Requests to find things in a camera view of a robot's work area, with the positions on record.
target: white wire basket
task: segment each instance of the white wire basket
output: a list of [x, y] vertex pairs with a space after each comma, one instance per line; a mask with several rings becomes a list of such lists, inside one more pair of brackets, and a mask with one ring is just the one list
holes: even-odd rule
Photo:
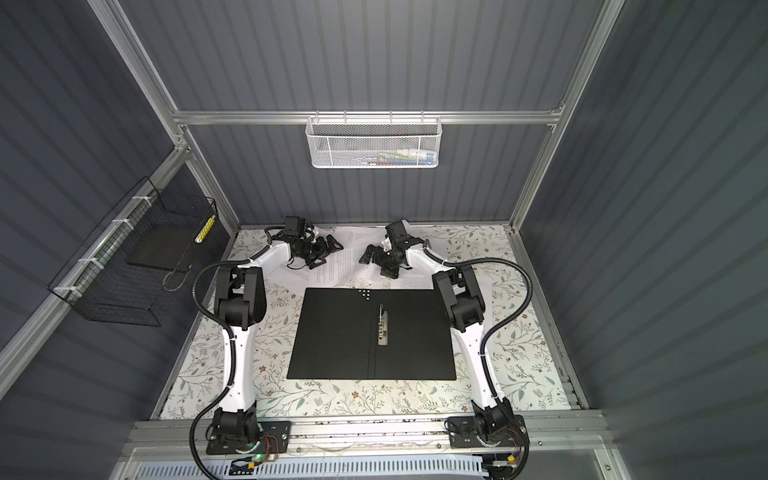
[[306, 122], [306, 140], [316, 168], [434, 168], [440, 153], [442, 124]]

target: yellow marker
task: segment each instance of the yellow marker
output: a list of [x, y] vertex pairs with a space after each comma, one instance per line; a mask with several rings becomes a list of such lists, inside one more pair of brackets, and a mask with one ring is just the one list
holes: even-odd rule
[[203, 243], [203, 240], [205, 240], [205, 236], [208, 235], [208, 232], [210, 232], [210, 228], [214, 225], [214, 222], [216, 221], [216, 215], [211, 215], [208, 221], [205, 223], [205, 226], [202, 230], [197, 234], [197, 238], [194, 239], [195, 243]]

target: black mesh basket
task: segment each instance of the black mesh basket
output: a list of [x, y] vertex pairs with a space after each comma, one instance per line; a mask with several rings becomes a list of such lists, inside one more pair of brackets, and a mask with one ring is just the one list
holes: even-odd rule
[[216, 213], [210, 198], [152, 190], [113, 220], [91, 255], [71, 259], [75, 273], [63, 268], [48, 289], [88, 320], [160, 326], [177, 296], [189, 294], [190, 269]]

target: floral tablecloth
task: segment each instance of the floral tablecloth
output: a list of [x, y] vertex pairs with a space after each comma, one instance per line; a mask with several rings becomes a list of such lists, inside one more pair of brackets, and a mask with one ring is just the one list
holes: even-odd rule
[[[451, 261], [476, 257], [513, 260], [504, 227], [420, 227], [422, 238], [447, 241]], [[246, 258], [266, 242], [261, 230], [241, 230], [230, 258]], [[501, 265], [475, 266], [493, 285], [493, 322], [523, 300], [519, 275]], [[355, 279], [346, 286], [370, 286]], [[266, 281], [269, 303], [259, 324], [253, 383], [261, 417], [451, 413], [472, 410], [466, 365], [454, 345], [456, 380], [288, 380], [293, 339], [303, 298]], [[560, 377], [530, 306], [489, 343], [492, 365], [515, 410], [569, 409]], [[161, 419], [192, 419], [222, 388], [223, 344], [216, 323], [203, 318], [170, 391]]]

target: corrugated gray wall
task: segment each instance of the corrugated gray wall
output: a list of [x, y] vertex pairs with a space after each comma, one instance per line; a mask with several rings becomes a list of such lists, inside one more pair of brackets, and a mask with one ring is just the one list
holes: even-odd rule
[[635, 478], [764, 478], [768, 4], [629, 2], [522, 236]]
[[173, 144], [85, 2], [0, 3], [0, 346]]
[[509, 220], [545, 125], [449, 125], [436, 168], [328, 170], [304, 127], [190, 127], [242, 224]]
[[541, 110], [600, 0], [122, 2], [182, 110]]
[[[58, 268], [173, 147], [86, 2], [0, 2], [0, 346]], [[169, 186], [200, 194], [182, 168]], [[218, 260], [227, 232], [217, 226]], [[0, 478], [107, 478], [194, 319], [161, 328], [66, 316], [0, 401]]]

